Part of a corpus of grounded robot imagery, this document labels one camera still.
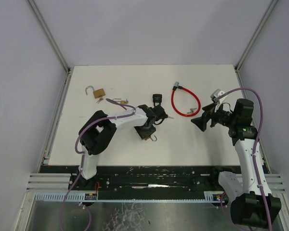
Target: metal hook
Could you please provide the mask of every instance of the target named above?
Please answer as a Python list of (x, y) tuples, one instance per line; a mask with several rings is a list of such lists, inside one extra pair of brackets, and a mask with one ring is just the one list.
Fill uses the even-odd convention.
[(155, 137), (155, 140), (154, 139), (152, 139), (152, 137), (150, 136), (150, 139), (153, 141), (153, 142), (156, 142), (156, 141), (158, 141), (158, 138), (154, 135), (154, 137)]
[(86, 91), (86, 95), (88, 95), (88, 93), (87, 93), (87, 89), (88, 89), (88, 88), (92, 88), (93, 91), (95, 91), (93, 86), (87, 86), (87, 87), (86, 87), (86, 90), (85, 90), (85, 91)]

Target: connector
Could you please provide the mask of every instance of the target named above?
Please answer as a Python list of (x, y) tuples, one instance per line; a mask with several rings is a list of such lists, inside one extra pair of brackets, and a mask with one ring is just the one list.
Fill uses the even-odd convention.
[(177, 90), (178, 87), (179, 87), (179, 82), (175, 82), (172, 90)]

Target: gray wall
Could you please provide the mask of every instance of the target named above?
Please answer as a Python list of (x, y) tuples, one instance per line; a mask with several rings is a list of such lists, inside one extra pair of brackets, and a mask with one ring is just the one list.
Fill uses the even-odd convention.
[(0, 1), (0, 231), (36, 170), (65, 73), (24, 0)]
[(289, 0), (279, 1), (240, 73), (244, 86), (257, 90), (263, 101), (261, 137), (289, 197)]
[(36, 0), (70, 66), (236, 64), (270, 0)]

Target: metal frame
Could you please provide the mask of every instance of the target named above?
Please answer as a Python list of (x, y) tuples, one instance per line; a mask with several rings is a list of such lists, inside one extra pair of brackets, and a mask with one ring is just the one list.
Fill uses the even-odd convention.
[[(45, 142), (41, 159), (39, 162), (39, 166), (37, 169), (37, 172), (39, 171), (40, 166), (42, 165), (45, 157), (48, 156), (48, 154), (51, 152), (53, 140), (56, 134), (56, 130), (58, 127), (58, 123), (60, 120), (60, 115), (63, 109), (63, 105), (65, 102), (67, 89), (70, 83), (72, 71), (69, 65), (66, 62), (66, 59), (62, 55), (57, 43), (55, 42), (43, 16), (41, 15), (36, 3), (34, 0), (26, 0), (29, 7), (31, 8), (34, 16), (36, 17), (39, 25), (41, 26), (41, 29), (43, 30), (45, 36), (47, 37), (50, 46), (52, 47), (53, 51), (55, 52), (62, 68), (66, 71), (66, 79), (65, 82), (61, 88), (60, 91), (60, 97), (58, 99), (56, 110), (54, 112), (51, 126), (48, 132), (47, 140)], [(278, 0), (271, 0), (269, 6), (267, 7), (266, 11), (264, 12), (264, 15), (262, 16), (259, 24), (257, 25), (250, 41), (248, 42), (242, 56), (240, 57), (238, 63), (235, 65), (235, 71), (237, 75), (237, 79), (239, 81), (239, 84), (241, 87), (243, 87), (242, 79), (240, 76), (240, 69), (248, 56), (251, 48), (253, 47), (255, 41), (257, 40), (258, 36), (260, 35), (262, 29), (264, 28), (266, 22), (268, 21), (271, 13), (273, 12), (276, 4), (278, 3)], [(247, 95), (245, 91), (243, 91), (243, 96), (247, 98)], [(262, 139), (260, 139), (260, 147), (262, 150), (262, 154), (264, 155), (264, 158), (266, 160), (267, 166), (270, 170), (269, 163), (267, 161), (266, 152), (263, 146)], [(282, 184), (282, 180), (278, 174), (266, 174), (266, 178), (269, 184), (270, 189), (272, 190), (274, 196), (277, 196), (281, 199), (282, 202), (282, 210), (279, 213), (281, 226), (284, 228), (284, 230), (289, 231), (289, 203), (287, 200), (287, 195), (284, 189), (284, 186)], [(69, 182), (70, 174), (31, 174), (27, 192), (24, 196), (24, 200), (22, 203), (22, 206), (19, 210), (18, 218), (16, 219), (14, 230), (15, 231), (24, 231), (26, 230), (28, 221), (30, 219), (30, 213), (33, 206), (33, 202), (35, 200), (44, 200), (44, 201), (62, 201), (63, 195), (67, 192)], [(83, 200), (84, 192), (81, 191), (73, 191), (71, 192), (71, 196), (69, 197), (68, 201), (74, 201), (75, 197), (77, 198), (77, 201)], [(204, 202), (210, 203), (210, 193), (206, 195)]]

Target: red cable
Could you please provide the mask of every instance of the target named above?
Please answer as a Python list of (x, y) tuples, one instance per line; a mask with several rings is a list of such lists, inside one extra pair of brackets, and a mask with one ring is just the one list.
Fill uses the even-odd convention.
[(179, 115), (182, 115), (182, 116), (186, 116), (186, 117), (192, 117), (192, 116), (195, 116), (197, 115), (199, 112), (200, 112), (200, 109), (201, 109), (201, 103), (200, 103), (200, 100), (198, 99), (198, 97), (193, 93), (191, 92), (189, 89), (186, 89), (186, 88), (183, 88), (182, 87), (182, 90), (185, 90), (186, 92), (190, 93), (198, 102), (198, 109), (195, 113), (192, 113), (192, 114), (183, 114), (182, 112), (179, 112), (178, 109), (175, 107), (174, 105), (174, 102), (173, 102), (173, 96), (174, 96), (174, 92), (175, 90), (172, 90), (172, 94), (171, 94), (171, 104), (172, 104), (172, 107), (174, 108), (174, 110), (176, 111), (176, 113), (178, 113)]

